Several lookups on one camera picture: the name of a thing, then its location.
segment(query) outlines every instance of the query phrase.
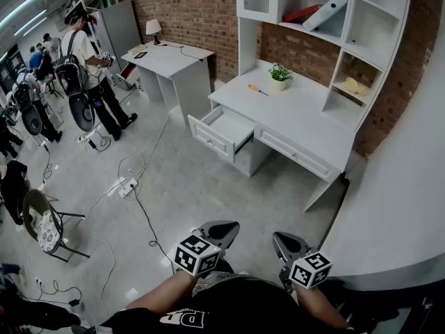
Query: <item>patterned cushion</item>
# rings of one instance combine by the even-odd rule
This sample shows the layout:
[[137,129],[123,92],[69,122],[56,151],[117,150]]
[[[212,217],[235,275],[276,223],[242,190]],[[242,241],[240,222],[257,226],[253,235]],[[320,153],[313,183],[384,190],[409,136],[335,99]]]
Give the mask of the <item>patterned cushion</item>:
[[[56,217],[58,217],[59,224],[61,224],[62,221],[60,217],[57,214]],[[40,221],[37,230],[37,240],[39,241],[39,245],[42,250],[47,253],[54,249],[59,239],[60,234],[54,225],[51,212],[47,210],[45,213],[43,213],[42,220]]]

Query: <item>white flower pot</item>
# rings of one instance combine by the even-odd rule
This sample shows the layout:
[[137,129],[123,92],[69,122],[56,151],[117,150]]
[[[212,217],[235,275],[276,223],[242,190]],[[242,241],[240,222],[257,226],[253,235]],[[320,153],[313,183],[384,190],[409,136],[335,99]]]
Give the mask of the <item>white flower pot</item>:
[[276,81],[275,79],[270,79],[270,89],[274,92],[281,92],[287,87],[287,81]]

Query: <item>white box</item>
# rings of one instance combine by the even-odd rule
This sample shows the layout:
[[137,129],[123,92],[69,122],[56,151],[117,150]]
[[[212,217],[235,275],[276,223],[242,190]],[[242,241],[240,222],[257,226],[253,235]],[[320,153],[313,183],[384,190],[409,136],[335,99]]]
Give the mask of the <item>white box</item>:
[[332,263],[321,251],[295,260],[289,280],[304,288],[311,288],[326,281]]
[[329,0],[321,7],[320,10],[303,22],[304,28],[312,31],[317,26],[320,26],[324,21],[339,12],[347,3],[348,0]]
[[178,244],[174,262],[192,276],[199,276],[216,267],[220,252],[219,247],[191,235]]

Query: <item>lamp shade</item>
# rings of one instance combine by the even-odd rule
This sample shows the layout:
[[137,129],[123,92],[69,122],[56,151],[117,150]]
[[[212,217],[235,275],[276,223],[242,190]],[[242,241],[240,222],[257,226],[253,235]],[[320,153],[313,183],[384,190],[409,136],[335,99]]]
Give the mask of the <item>lamp shade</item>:
[[151,19],[147,21],[145,33],[147,35],[154,35],[156,32],[162,30],[161,25],[158,22],[158,19]]

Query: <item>table lamp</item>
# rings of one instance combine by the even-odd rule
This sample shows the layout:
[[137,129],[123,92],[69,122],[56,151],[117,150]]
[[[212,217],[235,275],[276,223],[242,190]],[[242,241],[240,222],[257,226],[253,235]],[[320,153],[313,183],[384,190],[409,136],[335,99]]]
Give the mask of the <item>table lamp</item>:
[[155,46],[159,45],[160,42],[158,40],[158,37],[156,36],[156,33],[162,30],[162,28],[158,22],[158,19],[151,19],[150,21],[147,21],[147,25],[145,28],[146,28],[145,34],[154,36],[154,45]]

